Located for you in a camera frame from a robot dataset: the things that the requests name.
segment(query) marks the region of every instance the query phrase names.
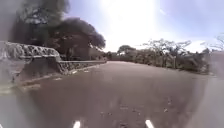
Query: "road marking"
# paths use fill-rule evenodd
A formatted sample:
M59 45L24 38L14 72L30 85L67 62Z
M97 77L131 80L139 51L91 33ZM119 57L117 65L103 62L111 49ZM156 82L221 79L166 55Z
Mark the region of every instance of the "road marking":
M73 71L73 72L72 72L72 74L75 74L75 73L77 73L77 71Z
M75 124L73 125L73 128L80 128L81 123L80 121L76 121Z
M154 126L150 120L146 120L145 124L146 124L147 128L154 128Z
M54 80L61 80L61 78L59 77L59 78L55 78Z

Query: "vegetation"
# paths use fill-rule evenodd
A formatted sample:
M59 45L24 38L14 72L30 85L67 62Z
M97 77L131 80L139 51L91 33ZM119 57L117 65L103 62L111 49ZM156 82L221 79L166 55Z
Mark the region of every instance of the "vegetation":
M17 14L10 41L55 48L66 60L91 59L90 49L100 52L105 40L80 18L63 20L68 6L68 0L25 1Z
M116 54L112 55L111 52L108 52L107 57L110 60L207 73L209 50L206 49L202 53L191 53L185 50L190 43L190 41L175 43L163 39L151 40L144 44L148 46L146 49L136 50L128 45L123 45Z

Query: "road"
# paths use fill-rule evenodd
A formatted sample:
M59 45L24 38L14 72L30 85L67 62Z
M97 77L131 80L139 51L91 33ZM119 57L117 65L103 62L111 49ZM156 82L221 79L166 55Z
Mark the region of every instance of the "road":
M200 120L206 116L201 113L208 110L204 97L208 83L215 79L108 62L23 87L4 86L0 91L0 124L4 128L72 128L79 120L83 128L145 128L149 119L155 128L190 128L207 120Z

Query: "retaining wall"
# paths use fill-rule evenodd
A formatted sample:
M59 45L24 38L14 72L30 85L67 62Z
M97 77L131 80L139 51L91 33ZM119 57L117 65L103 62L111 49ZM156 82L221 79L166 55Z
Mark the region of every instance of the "retaining wall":
M0 84L67 74L102 63L106 61L62 61L60 54L52 48L0 42Z

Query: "bright sky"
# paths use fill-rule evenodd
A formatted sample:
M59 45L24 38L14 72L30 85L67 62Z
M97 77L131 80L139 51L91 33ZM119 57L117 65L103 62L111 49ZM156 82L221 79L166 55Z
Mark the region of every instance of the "bright sky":
M66 17L77 16L106 39L105 51L150 39L192 40L191 51L224 31L222 0L70 0Z

